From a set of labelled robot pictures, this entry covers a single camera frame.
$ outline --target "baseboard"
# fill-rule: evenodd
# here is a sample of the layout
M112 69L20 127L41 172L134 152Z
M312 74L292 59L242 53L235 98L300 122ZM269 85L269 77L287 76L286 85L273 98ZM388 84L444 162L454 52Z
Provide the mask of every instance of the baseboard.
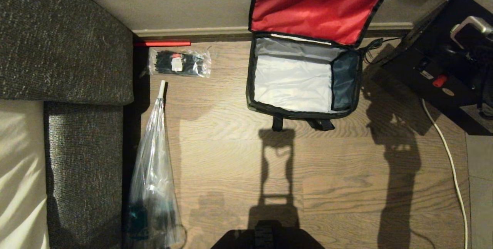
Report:
M408 32L413 27L412 23L371 23L368 27L368 37L380 36L399 36ZM133 30L133 32L143 39L159 38L188 38L194 40L216 40L225 37L226 39L250 38L251 33L248 27L218 27L218 28L163 28L155 30Z

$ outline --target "white cable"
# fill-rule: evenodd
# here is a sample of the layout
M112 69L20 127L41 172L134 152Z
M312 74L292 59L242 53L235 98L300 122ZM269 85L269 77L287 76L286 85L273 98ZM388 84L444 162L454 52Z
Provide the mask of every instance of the white cable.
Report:
M435 121L431 117L430 113L428 112L428 109L426 108L426 104L424 103L424 99L421 99L421 104L423 105L424 112L426 112L426 115L428 116L430 121L433 123L433 126L435 127L436 131L438 132L438 135L442 139L443 145L445 146L445 150L447 151L447 154L449 155L450 165L452 166L452 174L454 175L454 185L456 186L457 197L459 199L459 203L461 204L461 210L463 212L464 238L465 238L464 248L467 249L467 218L465 215L465 208L464 208L464 202L462 200L461 190L459 189L459 184L457 183L456 167L454 166L454 160L452 159L452 154L450 153L449 146L447 145L447 142L445 141L445 137L443 137L442 131L440 131L440 128L438 128L438 125L435 123Z

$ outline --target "upholstery fabric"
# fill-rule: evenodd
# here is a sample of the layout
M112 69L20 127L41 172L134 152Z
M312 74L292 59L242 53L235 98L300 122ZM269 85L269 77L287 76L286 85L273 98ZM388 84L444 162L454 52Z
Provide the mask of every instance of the upholstery fabric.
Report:
M0 100L0 249L49 249L43 102Z
M53 249L121 246L123 107L45 102Z
M0 0L0 98L124 105L132 33L92 0Z

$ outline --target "plastic bag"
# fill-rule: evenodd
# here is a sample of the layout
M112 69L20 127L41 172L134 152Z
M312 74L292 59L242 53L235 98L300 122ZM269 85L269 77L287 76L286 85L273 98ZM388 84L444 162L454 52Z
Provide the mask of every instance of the plastic bag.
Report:
M180 52L149 48L149 74L177 74L208 78L211 76L211 54L192 50Z
M128 206L126 247L167 248L183 242L180 215L174 194L164 117L164 87L139 143Z

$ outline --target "red switch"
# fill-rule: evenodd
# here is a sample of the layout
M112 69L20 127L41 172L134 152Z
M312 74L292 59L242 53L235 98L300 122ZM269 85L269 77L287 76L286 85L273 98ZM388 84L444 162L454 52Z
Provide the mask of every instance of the red switch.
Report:
M434 81L433 81L433 85L435 87L442 87L443 84L445 84L445 82L449 79L449 77L447 77L446 75L439 75Z

